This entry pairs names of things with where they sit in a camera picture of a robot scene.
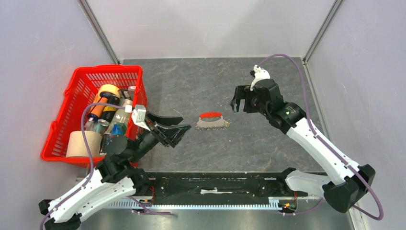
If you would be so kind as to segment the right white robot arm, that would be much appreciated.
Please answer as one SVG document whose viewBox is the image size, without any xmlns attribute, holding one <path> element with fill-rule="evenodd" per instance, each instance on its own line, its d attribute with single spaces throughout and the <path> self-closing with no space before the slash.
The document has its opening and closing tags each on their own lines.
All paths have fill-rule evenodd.
<svg viewBox="0 0 406 230">
<path fill-rule="evenodd" d="M 273 127 L 306 150 L 326 173 L 321 176 L 288 168 L 276 183 L 280 195 L 306 192 L 324 198 L 333 209 L 345 213 L 368 193 L 375 169 L 369 164 L 359 165 L 318 133 L 299 105 L 284 101 L 273 79 L 259 80 L 253 86 L 236 86 L 230 102 L 234 112 L 239 111 L 241 100 L 244 100 L 243 112 L 265 116 Z"/>
</svg>

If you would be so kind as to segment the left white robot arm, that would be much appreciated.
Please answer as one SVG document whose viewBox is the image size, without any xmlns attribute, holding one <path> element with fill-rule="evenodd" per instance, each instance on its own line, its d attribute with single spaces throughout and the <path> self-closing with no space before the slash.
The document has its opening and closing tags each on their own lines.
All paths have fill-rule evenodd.
<svg viewBox="0 0 406 230">
<path fill-rule="evenodd" d="M 132 166 L 157 144 L 176 147 L 190 124 L 183 118 L 158 116 L 133 111 L 132 122 L 143 129 L 136 139 L 112 138 L 107 154 L 80 183 L 54 200 L 43 200 L 39 209 L 44 215 L 42 230 L 76 230 L 88 217 L 123 197 L 146 195 L 150 179 L 141 168 Z"/>
</svg>

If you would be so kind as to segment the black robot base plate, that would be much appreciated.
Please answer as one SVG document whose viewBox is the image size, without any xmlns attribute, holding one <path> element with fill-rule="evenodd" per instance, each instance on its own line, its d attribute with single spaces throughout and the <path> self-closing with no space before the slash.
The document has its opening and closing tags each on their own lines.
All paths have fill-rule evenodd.
<svg viewBox="0 0 406 230">
<path fill-rule="evenodd" d="M 149 184 L 134 197 L 154 205 L 264 205 L 270 197 L 292 198 L 279 172 L 147 172 Z"/>
</svg>

